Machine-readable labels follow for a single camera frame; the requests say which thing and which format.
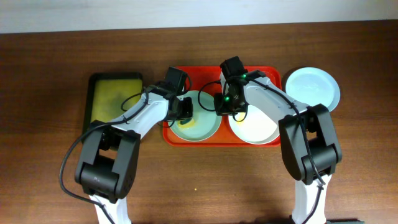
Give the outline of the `green yellow sponge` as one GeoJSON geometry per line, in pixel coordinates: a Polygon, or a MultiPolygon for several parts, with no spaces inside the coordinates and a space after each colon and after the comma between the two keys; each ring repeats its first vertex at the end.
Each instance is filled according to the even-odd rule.
{"type": "Polygon", "coordinates": [[[193,118],[187,118],[187,119],[179,121],[179,125],[187,125],[187,124],[192,123],[192,122],[194,122],[193,118]]]}

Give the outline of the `mint green plate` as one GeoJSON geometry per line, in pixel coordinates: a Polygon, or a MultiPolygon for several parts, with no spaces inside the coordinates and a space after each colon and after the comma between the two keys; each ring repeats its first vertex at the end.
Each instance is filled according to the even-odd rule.
{"type": "Polygon", "coordinates": [[[218,116],[214,111],[204,110],[198,102],[198,90],[189,91],[179,98],[191,97],[193,103],[193,119],[194,122],[187,125],[179,125],[176,121],[171,131],[180,139],[186,141],[204,141],[210,138],[221,125],[222,117],[218,116]]]}

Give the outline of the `white cream plate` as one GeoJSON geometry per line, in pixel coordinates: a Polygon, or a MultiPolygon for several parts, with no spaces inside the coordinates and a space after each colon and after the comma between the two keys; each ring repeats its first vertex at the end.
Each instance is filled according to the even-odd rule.
{"type": "Polygon", "coordinates": [[[228,117],[232,132],[249,144],[267,144],[279,137],[278,127],[265,113],[249,105],[248,112],[228,117]]]}

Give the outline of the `light blue plate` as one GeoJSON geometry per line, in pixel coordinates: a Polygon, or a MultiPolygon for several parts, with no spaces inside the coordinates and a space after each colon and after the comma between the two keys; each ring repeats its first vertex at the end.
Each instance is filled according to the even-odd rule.
{"type": "Polygon", "coordinates": [[[333,111],[340,102],[341,92],[336,80],[326,71],[303,67],[293,71],[285,83],[285,92],[310,106],[322,104],[333,111]]]}

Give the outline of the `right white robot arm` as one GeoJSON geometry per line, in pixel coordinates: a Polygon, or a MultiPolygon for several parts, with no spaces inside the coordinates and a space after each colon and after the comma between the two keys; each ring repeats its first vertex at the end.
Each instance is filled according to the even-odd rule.
{"type": "Polygon", "coordinates": [[[254,106],[277,123],[282,160],[295,181],[292,223],[326,223],[328,184],[343,153],[328,108],[309,106],[277,88],[267,75],[245,69],[239,57],[220,65],[222,92],[214,99],[216,114],[246,117],[254,106]]]}

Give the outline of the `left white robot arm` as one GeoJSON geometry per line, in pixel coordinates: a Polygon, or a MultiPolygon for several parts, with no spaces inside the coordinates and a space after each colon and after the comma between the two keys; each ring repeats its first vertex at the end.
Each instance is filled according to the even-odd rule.
{"type": "Polygon", "coordinates": [[[88,194],[100,223],[130,223],[127,195],[137,172],[141,139],[157,123],[174,123],[193,116],[185,94],[192,86],[188,74],[169,67],[165,79],[143,89],[140,100],[121,116],[94,121],[83,134],[75,181],[88,194]]]}

